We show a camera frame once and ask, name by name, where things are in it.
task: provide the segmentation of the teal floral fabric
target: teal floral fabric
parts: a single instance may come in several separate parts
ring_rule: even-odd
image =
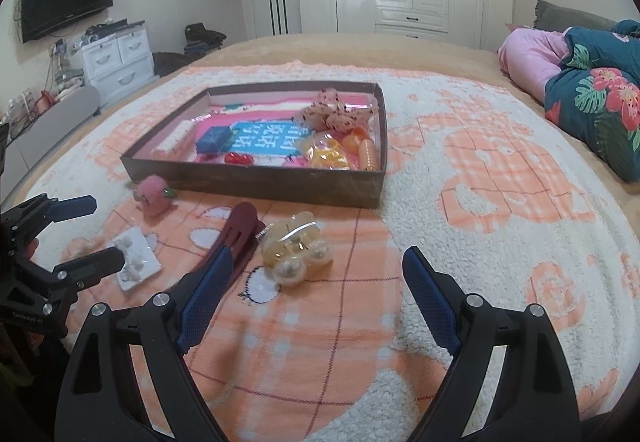
[[[640,181],[640,23],[571,28],[570,54],[545,89],[545,116],[625,182]]]

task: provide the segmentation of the pillow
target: pillow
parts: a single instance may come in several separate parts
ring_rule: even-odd
[[[546,83],[560,73],[560,61],[568,54],[562,34],[529,28],[516,29],[498,51],[502,71],[541,104]]]
[[[569,27],[610,32],[614,24],[616,24],[615,21],[595,14],[559,7],[547,1],[538,1],[536,5],[536,22],[533,23],[533,27],[547,32],[564,32]]]

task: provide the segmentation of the blue card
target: blue card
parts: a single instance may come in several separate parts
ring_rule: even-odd
[[[234,142],[229,151],[250,155],[300,156],[296,142],[310,134],[289,120],[236,122],[231,129]]]

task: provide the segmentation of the pink pillow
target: pink pillow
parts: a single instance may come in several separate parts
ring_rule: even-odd
[[[529,28],[514,30],[498,50],[500,69],[542,104],[546,83],[560,73],[560,61],[568,54],[564,34]]]

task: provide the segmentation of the pink plush toy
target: pink plush toy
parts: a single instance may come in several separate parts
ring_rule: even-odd
[[[173,189],[159,176],[152,175],[140,182],[133,193],[134,199],[142,205],[145,216],[161,215],[172,205],[177,196]]]

